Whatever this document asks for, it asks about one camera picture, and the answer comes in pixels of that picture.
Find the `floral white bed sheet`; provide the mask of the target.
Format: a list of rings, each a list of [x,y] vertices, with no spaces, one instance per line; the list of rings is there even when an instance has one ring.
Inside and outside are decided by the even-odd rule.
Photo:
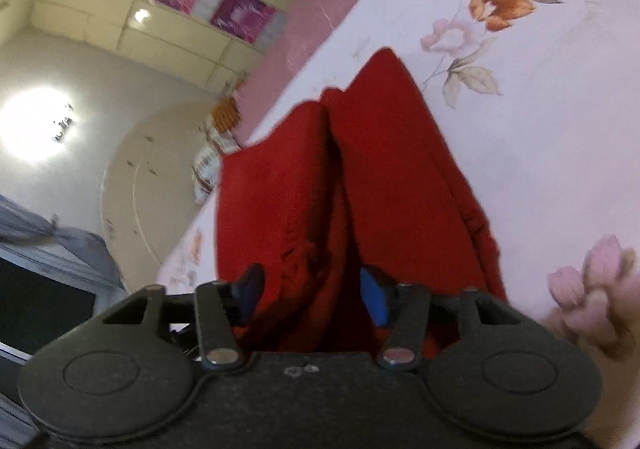
[[[279,351],[210,377],[176,445],[574,447],[589,426],[637,446],[639,0],[361,0],[250,146],[382,48],[480,203],[506,294],[430,290],[460,339],[407,372]]]

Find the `red sequinned sweater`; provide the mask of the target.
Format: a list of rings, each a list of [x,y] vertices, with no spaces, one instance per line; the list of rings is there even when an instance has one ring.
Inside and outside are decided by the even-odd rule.
[[[362,302],[364,266],[440,295],[506,294],[488,219],[388,48],[226,157],[216,252],[221,280],[265,272],[238,329],[247,351],[375,351],[386,332]]]

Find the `grey blue curtain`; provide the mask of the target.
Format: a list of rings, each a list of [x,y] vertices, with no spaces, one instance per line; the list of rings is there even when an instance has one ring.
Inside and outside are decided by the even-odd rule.
[[[119,267],[99,235],[60,226],[56,217],[46,220],[5,196],[1,197],[1,242],[24,247],[55,243],[91,267],[103,281],[124,287]]]

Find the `cream curved headboard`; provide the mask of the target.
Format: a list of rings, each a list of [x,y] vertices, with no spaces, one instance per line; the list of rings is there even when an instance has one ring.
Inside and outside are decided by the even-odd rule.
[[[210,109],[208,102],[186,102],[152,114],[131,128],[107,166],[102,233],[130,292],[156,281],[200,209],[192,161]]]

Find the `orange striped pillow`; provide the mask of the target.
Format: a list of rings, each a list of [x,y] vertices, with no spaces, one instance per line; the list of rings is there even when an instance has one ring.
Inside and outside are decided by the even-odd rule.
[[[213,128],[220,134],[233,131],[242,119],[238,104],[232,96],[222,97],[212,109],[210,117]]]

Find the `lower left purple poster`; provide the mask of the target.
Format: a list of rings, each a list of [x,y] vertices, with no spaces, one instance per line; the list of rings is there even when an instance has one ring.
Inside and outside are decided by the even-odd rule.
[[[261,0],[222,0],[209,23],[223,32],[254,44],[277,9]]]

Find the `pink mattress cover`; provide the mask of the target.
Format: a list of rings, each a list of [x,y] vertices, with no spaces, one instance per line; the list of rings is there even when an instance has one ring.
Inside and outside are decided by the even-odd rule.
[[[244,145],[307,60],[340,25],[359,0],[296,0],[283,33],[248,76],[238,96],[242,120],[235,128]]]

